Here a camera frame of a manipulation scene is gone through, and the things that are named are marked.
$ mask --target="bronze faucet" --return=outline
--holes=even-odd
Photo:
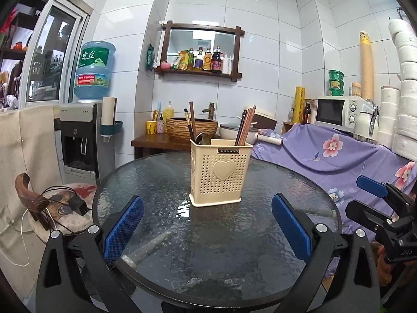
[[[214,102],[210,102],[209,108],[203,109],[203,113],[209,113],[208,119],[213,120],[215,110],[216,109],[214,108]]]

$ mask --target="microwave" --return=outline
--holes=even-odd
[[[317,99],[315,124],[353,133],[360,112],[372,104],[359,96],[323,96]]]

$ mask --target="stack of toilet paper rolls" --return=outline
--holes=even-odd
[[[401,96],[399,88],[384,86],[381,88],[381,107],[379,111],[378,145],[388,149],[393,147],[397,122],[398,102]]]
[[[417,161],[417,37],[411,25],[400,19],[390,21],[389,31],[401,67],[401,96],[392,151]]]

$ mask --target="silver screw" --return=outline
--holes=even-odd
[[[59,231],[53,231],[53,232],[51,233],[51,238],[52,238],[52,239],[55,239],[55,238],[57,238],[57,237],[59,237]]]
[[[92,225],[88,228],[88,233],[95,234],[99,231],[99,227],[97,225]]]
[[[316,226],[316,229],[317,229],[320,233],[327,232],[327,227],[326,227],[326,225],[323,225],[323,224],[318,224],[318,225]]]
[[[356,234],[358,237],[363,238],[366,234],[363,230],[356,230]]]

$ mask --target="yellow plastic wrap roll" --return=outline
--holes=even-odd
[[[293,112],[293,123],[301,123],[303,121],[304,99],[306,96],[306,89],[304,87],[295,88],[295,104]]]
[[[362,99],[374,100],[374,59],[368,33],[360,32],[361,68],[362,68]]]

